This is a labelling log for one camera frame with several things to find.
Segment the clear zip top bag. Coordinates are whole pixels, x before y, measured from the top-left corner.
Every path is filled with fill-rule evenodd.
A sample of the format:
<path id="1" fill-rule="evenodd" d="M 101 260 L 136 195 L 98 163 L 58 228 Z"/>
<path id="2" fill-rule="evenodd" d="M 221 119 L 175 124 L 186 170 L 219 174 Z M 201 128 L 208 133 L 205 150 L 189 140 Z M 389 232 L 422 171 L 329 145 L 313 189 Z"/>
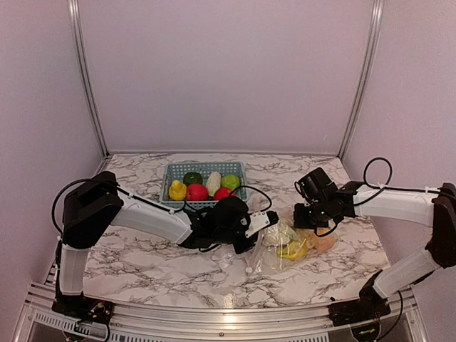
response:
<path id="1" fill-rule="evenodd" d="M 334 233 L 324 236 L 329 228 L 294 227 L 294 208 L 277 210 L 277 224 L 260 231 L 252 255 L 247 259 L 248 276 L 278 274 L 303 261 L 308 255 L 323 254 L 336 243 Z"/>

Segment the white fake cauliflower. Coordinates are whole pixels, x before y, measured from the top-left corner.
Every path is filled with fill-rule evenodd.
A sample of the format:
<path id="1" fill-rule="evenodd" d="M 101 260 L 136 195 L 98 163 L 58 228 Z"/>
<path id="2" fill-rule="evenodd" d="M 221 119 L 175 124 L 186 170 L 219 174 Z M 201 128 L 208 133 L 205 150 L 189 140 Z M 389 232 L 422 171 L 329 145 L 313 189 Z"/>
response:
<path id="1" fill-rule="evenodd" d="M 268 227 L 264 233 L 264 243 L 268 247 L 287 246 L 292 242 L 298 242 L 301 238 L 298 233 L 288 224 L 280 219 L 276 224 Z"/>

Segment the yellow fake banana bunch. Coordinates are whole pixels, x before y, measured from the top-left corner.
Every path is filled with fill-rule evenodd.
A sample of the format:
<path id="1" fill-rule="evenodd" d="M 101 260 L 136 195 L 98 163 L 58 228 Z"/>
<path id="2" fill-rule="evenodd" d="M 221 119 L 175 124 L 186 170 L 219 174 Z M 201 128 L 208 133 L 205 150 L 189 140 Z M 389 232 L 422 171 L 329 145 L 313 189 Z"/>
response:
<path id="1" fill-rule="evenodd" d="M 282 259 L 296 261 L 304 258 L 308 252 L 307 239 L 303 239 L 300 241 L 292 241 L 286 246 L 282 246 L 277 252 L 277 256 Z"/>

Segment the green fake pear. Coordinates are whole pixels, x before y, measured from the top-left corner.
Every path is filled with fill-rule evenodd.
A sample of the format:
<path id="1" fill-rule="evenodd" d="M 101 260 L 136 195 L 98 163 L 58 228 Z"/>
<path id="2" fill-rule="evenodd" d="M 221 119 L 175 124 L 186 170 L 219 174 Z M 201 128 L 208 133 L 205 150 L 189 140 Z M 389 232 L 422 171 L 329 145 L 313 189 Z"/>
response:
<path id="1" fill-rule="evenodd" d="M 233 174 L 225 175 L 221 179 L 221 186 L 229 189 L 230 191 L 238 188 L 240 186 L 240 184 L 241 184 L 241 182 L 240 182 L 239 177 L 236 175 L 233 175 Z"/>

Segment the red fake apple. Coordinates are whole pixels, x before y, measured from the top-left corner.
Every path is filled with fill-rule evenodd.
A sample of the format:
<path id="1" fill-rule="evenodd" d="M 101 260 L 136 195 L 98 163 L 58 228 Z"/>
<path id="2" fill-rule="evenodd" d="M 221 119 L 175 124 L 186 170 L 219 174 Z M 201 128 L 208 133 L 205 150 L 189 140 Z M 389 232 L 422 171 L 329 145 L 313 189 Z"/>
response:
<path id="1" fill-rule="evenodd" d="M 190 202 L 206 201 L 209 198 L 207 188 L 201 184 L 193 184 L 187 187 L 186 200 Z"/>

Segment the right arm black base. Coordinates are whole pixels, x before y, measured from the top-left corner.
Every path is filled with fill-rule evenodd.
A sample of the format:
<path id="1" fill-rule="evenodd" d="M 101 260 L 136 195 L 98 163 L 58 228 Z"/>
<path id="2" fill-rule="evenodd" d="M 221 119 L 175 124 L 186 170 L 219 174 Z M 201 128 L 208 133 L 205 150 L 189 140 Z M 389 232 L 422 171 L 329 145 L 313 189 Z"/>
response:
<path id="1" fill-rule="evenodd" d="M 388 300 L 382 298 L 373 288 L 381 272 L 378 271 L 369 278 L 359 291 L 357 299 L 334 302 L 328 307 L 328 317 L 334 326 L 378 319 L 391 313 Z"/>

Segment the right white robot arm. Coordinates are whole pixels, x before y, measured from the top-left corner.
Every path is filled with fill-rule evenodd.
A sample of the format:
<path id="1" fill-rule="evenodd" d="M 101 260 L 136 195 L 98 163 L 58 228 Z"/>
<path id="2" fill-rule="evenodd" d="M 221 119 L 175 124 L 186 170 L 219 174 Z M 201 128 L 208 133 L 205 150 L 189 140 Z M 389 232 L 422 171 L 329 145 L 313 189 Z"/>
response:
<path id="1" fill-rule="evenodd" d="M 297 227 L 319 230 L 345 219 L 370 219 L 390 260 L 372 276 L 353 303 L 353 313 L 370 318 L 396 291 L 434 271 L 455 266 L 455 185 L 422 189 L 370 185 L 367 180 L 338 186 L 322 168 L 296 181 L 304 204 L 295 206 Z"/>

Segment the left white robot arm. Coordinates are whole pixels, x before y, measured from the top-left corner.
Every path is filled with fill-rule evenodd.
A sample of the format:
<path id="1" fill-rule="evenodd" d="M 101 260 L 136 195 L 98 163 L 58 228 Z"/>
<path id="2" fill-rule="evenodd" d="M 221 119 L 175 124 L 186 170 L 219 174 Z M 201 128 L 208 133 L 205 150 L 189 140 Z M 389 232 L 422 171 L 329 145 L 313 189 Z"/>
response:
<path id="1" fill-rule="evenodd" d="M 155 235 L 186 249 L 208 252 L 217 244 L 231 244 L 237 254 L 250 250 L 257 235 L 246 235 L 252 225 L 247 204 L 233 196 L 215 207 L 195 210 L 184 204 L 166 207 L 121 188 L 111 172 L 101 172 L 67 184 L 55 197 L 63 200 L 58 281 L 63 307 L 75 317 L 90 311 L 83 296 L 83 275 L 88 253 L 110 226 L 126 227 Z"/>

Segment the orange fake peach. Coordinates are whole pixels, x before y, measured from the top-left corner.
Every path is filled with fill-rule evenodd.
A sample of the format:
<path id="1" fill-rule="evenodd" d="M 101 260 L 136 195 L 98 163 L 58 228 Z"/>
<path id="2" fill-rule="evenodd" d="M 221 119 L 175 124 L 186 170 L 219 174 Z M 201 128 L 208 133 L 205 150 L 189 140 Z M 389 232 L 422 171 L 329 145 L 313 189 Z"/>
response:
<path id="1" fill-rule="evenodd" d="M 308 248 L 315 249 L 318 253 L 327 252 L 331 249 L 336 243 L 336 235 L 331 233 L 323 236 L 327 232 L 329 232 L 328 228 L 318 228 L 318 235 L 322 235 L 322 237 L 318 237 L 314 231 L 311 231 L 307 242 Z"/>

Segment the front aluminium table rail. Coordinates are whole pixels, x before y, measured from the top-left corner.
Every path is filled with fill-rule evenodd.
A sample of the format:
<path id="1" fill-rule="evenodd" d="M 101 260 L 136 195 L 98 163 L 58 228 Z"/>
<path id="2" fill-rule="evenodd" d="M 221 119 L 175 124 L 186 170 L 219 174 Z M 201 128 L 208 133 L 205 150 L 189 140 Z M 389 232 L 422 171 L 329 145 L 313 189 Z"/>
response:
<path id="1" fill-rule="evenodd" d="M 112 301 L 108 325 L 52 310 L 55 291 L 32 284 L 14 341 L 426 341 L 412 292 L 392 297 L 390 314 L 337 326 L 329 303 L 262 309 L 202 309 Z"/>

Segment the right aluminium frame post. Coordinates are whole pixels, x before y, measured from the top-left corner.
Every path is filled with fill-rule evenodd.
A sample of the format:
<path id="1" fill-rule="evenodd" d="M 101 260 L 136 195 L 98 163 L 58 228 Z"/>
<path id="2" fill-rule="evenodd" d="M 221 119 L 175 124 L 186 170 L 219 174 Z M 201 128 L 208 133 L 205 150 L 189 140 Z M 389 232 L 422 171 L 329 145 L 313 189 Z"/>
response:
<path id="1" fill-rule="evenodd" d="M 350 114 L 348 116 L 348 122 L 338 150 L 338 158 L 341 161 L 344 161 L 348 154 L 348 150 L 356 130 L 356 125 L 361 115 L 361 108 L 366 94 L 366 88 L 368 87 L 368 81 L 373 70 L 373 64 L 378 47 L 384 4 L 385 2 L 383 0 L 373 1 L 366 49 L 361 65 L 361 74 L 358 79 L 358 85 L 356 87 Z"/>

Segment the aluminium frame post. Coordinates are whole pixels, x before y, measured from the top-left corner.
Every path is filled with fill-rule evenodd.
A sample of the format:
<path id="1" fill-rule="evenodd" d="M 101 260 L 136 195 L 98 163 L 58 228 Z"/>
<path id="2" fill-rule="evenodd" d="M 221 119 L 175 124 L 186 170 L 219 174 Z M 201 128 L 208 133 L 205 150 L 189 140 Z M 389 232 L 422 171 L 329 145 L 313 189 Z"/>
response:
<path id="1" fill-rule="evenodd" d="M 361 65 L 361 74 L 358 79 L 358 85 L 356 87 L 350 114 L 348 116 L 348 122 L 338 150 L 338 158 L 341 161 L 344 161 L 348 154 L 348 150 L 356 130 L 356 125 L 361 115 L 361 108 L 366 94 L 366 88 L 368 87 L 368 81 L 373 70 L 373 64 L 378 47 L 384 4 L 385 2 L 383 0 L 373 1 L 366 49 Z"/>
<path id="2" fill-rule="evenodd" d="M 95 100 L 95 94 L 93 92 L 93 86 L 90 79 L 90 71 L 88 67 L 88 59 L 86 56 L 86 49 L 84 46 L 83 39 L 83 27 L 81 21 L 81 13 L 79 1 L 68 0 L 68 11 L 71 22 L 71 30 L 73 35 L 73 41 L 76 51 L 76 59 L 78 62 L 79 73 L 81 76 L 81 83 L 83 86 L 83 92 L 85 100 L 88 106 L 90 120 L 95 133 L 95 139 L 97 141 L 99 150 L 104 159 L 110 156 L 108 146 L 105 140 L 101 120 L 98 113 L 98 108 Z"/>

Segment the left aluminium frame post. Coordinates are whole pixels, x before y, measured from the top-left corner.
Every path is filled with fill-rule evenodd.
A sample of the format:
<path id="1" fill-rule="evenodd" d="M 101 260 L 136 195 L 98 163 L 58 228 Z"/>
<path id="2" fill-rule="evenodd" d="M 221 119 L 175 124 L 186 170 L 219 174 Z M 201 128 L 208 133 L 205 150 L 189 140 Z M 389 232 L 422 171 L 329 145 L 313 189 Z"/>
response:
<path id="1" fill-rule="evenodd" d="M 84 46 L 83 39 L 83 27 L 81 21 L 81 13 L 79 1 L 68 0 L 68 11 L 71 22 L 71 30 L 73 35 L 73 41 L 76 51 L 76 59 L 78 62 L 79 73 L 81 76 L 81 83 L 83 86 L 83 92 L 85 100 L 88 106 L 90 120 L 95 133 L 95 139 L 97 141 L 99 150 L 104 159 L 110 156 L 108 146 L 105 140 L 101 120 L 98 113 L 98 108 L 95 100 L 95 94 L 93 92 L 93 86 L 90 79 L 90 71 L 88 67 L 88 59 L 86 56 L 86 49 Z"/>

